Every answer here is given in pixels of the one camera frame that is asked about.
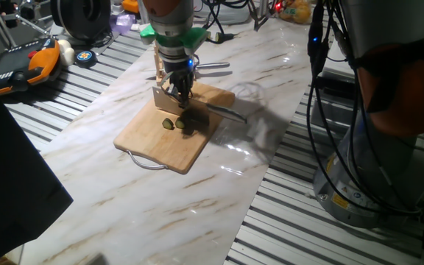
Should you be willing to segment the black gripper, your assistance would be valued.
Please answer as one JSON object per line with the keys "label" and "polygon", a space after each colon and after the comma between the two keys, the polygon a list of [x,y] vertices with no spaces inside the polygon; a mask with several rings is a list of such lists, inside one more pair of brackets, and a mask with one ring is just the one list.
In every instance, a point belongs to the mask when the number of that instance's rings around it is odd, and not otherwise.
{"label": "black gripper", "polygon": [[[194,56],[167,55],[162,54],[163,70],[165,76],[162,78],[163,92],[170,97],[178,98],[180,93],[180,106],[186,107],[189,102],[191,88],[194,84],[194,74],[196,65],[194,64]],[[169,81],[170,77],[176,76],[180,79],[178,89]]]}

